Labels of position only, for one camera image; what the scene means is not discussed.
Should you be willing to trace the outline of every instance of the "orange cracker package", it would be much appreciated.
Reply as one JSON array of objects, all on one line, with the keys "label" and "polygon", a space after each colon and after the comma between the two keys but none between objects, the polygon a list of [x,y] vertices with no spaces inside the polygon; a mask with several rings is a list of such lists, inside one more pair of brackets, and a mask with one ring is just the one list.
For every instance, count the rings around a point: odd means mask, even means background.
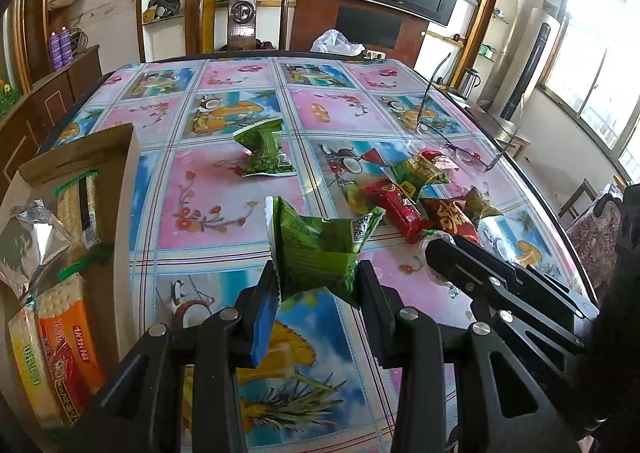
[{"label": "orange cracker package", "polygon": [[56,392],[72,420],[104,383],[91,338],[84,280],[73,274],[36,299],[40,337]]}]

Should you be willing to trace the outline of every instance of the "floral cushion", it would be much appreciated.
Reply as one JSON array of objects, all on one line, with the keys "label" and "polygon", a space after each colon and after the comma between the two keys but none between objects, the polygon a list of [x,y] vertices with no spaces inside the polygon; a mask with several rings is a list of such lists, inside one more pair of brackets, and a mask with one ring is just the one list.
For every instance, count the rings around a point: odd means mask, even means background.
[{"label": "floral cushion", "polygon": [[[591,280],[599,299],[606,292],[616,264],[616,238],[620,227],[620,209],[611,195],[601,195],[591,207],[567,229],[569,239]],[[604,207],[596,216],[596,206]]]}]

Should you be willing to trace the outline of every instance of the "white plastic bag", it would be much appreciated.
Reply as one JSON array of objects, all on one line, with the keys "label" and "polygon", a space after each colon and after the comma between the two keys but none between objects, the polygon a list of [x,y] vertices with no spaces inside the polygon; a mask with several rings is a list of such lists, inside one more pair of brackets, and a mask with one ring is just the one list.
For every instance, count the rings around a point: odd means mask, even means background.
[{"label": "white plastic bag", "polygon": [[357,56],[364,50],[361,44],[354,45],[335,29],[328,30],[314,41],[312,52],[324,54],[341,54],[343,56]]}]

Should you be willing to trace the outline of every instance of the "aluminum foil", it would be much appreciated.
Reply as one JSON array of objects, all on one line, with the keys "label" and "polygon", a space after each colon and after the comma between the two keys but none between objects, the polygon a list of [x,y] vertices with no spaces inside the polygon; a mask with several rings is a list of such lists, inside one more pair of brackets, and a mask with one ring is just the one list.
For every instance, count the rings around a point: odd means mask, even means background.
[{"label": "aluminum foil", "polygon": [[0,280],[25,302],[70,242],[68,231],[42,202],[13,208],[0,231]]}]

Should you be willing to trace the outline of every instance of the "pineapple print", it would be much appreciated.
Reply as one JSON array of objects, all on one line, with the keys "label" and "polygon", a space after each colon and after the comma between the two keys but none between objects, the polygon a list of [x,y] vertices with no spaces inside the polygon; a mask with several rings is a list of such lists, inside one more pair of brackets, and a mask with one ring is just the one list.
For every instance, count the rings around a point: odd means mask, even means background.
[{"label": "pineapple print", "polygon": [[[256,369],[237,369],[238,385],[259,379],[286,379],[279,388],[271,388],[256,401],[240,400],[242,427],[249,433],[257,426],[274,426],[278,430],[303,431],[310,425],[330,425],[325,417],[342,402],[333,399],[344,385],[332,385],[331,376],[323,382],[302,375],[296,366],[310,367],[316,362],[316,351],[287,325],[276,321],[267,354]],[[193,401],[193,367],[184,374],[182,396],[183,425],[191,427]]]}]

